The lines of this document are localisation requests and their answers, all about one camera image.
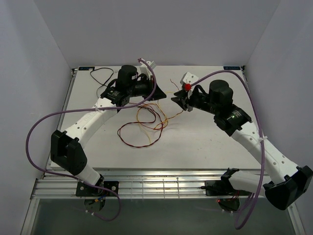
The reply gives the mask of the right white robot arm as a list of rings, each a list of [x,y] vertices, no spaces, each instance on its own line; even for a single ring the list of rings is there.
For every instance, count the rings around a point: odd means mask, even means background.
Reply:
[[[260,137],[252,118],[233,104],[233,90],[223,80],[214,80],[205,92],[202,86],[192,88],[190,81],[181,82],[182,89],[171,99],[183,110],[194,108],[213,114],[215,124],[244,147],[264,168],[267,176],[257,176],[237,168],[229,168],[207,191],[233,194],[235,191],[259,193],[277,209],[285,210],[303,195],[313,171],[300,167],[284,156],[266,137]]]

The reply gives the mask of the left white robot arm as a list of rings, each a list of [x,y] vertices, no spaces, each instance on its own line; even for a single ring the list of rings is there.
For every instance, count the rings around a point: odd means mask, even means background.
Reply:
[[[100,195],[104,184],[101,175],[88,164],[84,152],[90,138],[107,120],[129,104],[130,98],[141,96],[147,101],[166,98],[156,83],[154,62],[141,63],[139,68],[123,65],[117,78],[107,84],[90,112],[63,132],[56,130],[51,136],[52,162],[87,183],[87,190],[92,195]]]

